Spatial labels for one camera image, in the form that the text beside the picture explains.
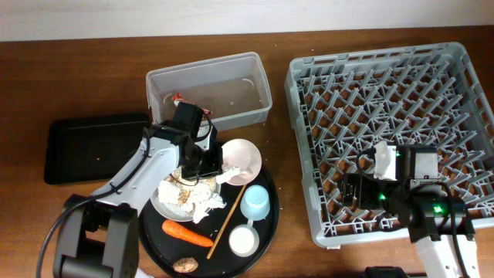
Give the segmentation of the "rice and peanut shells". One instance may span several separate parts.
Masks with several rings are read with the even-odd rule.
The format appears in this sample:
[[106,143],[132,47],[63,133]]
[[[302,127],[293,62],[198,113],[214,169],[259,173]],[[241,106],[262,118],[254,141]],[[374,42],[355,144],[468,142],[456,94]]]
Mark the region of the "rice and peanut shells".
[[178,197],[178,203],[180,205],[183,205],[186,202],[205,202],[212,197],[216,190],[216,183],[210,178],[199,179],[198,181],[189,181],[170,175],[165,178],[165,181],[169,181],[180,190]]

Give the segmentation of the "pink bowl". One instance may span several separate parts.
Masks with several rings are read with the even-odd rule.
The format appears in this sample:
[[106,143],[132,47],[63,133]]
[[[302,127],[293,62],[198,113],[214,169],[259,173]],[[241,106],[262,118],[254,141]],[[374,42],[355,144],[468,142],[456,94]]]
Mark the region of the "pink bowl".
[[233,139],[222,145],[223,171],[228,166],[242,169],[239,175],[245,184],[253,181],[262,167],[262,156],[259,149],[246,139]]

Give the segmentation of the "red snack wrapper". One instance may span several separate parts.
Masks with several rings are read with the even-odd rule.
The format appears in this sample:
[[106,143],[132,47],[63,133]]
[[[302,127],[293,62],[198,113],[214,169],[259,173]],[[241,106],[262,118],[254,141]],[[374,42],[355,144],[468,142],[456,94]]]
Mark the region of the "red snack wrapper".
[[[191,100],[186,100],[185,98],[183,98],[183,96],[180,94],[180,93],[176,93],[172,98],[171,98],[173,104],[177,107],[179,103],[188,103],[188,104],[192,104],[192,105],[195,105],[194,102],[192,102]],[[203,108],[203,111],[206,115],[208,116],[211,116],[212,115],[212,112],[208,109],[205,109]]]

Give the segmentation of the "light blue cup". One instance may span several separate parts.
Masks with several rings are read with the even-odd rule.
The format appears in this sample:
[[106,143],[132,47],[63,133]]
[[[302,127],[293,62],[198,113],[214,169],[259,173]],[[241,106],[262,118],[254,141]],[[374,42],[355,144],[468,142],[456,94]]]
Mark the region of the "light blue cup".
[[249,186],[243,194],[240,210],[248,220],[264,219],[270,211],[268,191],[260,185]]

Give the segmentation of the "white cup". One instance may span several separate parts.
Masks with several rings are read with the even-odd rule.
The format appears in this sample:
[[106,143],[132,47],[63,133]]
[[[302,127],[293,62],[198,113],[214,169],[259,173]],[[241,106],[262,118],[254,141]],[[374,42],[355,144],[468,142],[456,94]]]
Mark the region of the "white cup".
[[246,224],[236,226],[228,238],[231,251],[239,257],[251,256],[258,249],[259,243],[259,234],[251,219]]

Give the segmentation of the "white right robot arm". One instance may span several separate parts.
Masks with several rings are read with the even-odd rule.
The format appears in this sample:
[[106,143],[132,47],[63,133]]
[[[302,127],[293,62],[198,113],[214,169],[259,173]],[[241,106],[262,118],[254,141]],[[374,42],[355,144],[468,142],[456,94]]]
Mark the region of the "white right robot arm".
[[343,205],[382,209],[397,217],[429,277],[477,277],[475,230],[466,203],[440,180],[436,147],[381,141],[361,152],[374,171],[346,173]]

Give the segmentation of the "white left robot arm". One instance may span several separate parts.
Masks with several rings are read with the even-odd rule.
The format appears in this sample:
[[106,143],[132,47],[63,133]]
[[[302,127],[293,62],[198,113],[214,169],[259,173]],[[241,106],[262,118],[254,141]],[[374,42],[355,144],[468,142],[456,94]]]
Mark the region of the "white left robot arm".
[[176,168],[210,177],[221,168],[221,148],[211,130],[158,127],[144,130],[134,156],[91,196],[70,196],[47,235],[57,235],[55,277],[136,277],[138,218],[159,183]]

